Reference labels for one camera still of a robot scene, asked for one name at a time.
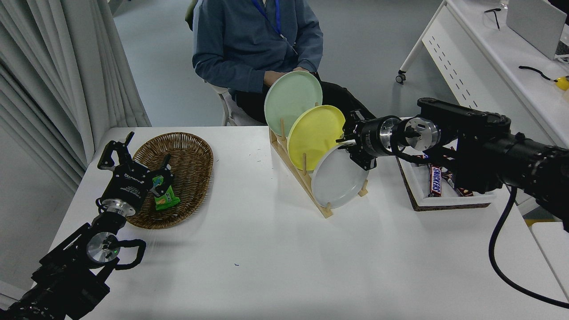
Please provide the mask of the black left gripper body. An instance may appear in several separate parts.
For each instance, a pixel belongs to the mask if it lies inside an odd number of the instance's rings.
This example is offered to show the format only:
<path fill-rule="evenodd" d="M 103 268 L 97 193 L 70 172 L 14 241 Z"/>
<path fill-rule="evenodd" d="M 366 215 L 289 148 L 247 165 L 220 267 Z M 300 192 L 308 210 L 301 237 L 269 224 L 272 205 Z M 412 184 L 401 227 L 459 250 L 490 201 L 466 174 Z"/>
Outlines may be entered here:
<path fill-rule="evenodd" d="M 152 187 L 150 170 L 138 162 L 118 165 L 101 197 L 101 205 L 122 207 L 124 212 L 140 211 L 148 191 Z"/>

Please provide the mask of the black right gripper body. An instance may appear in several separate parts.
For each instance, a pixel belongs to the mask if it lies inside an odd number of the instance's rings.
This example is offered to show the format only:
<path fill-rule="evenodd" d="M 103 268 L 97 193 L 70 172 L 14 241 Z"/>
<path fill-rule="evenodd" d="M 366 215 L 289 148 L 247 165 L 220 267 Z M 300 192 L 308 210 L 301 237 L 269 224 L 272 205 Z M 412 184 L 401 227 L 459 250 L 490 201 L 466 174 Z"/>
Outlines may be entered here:
<path fill-rule="evenodd" d="M 370 156 L 386 156 L 386 151 L 380 138 L 380 129 L 384 121 L 384 118 L 374 118 L 361 121 L 361 124 L 358 126 L 358 140 L 362 150 Z"/>

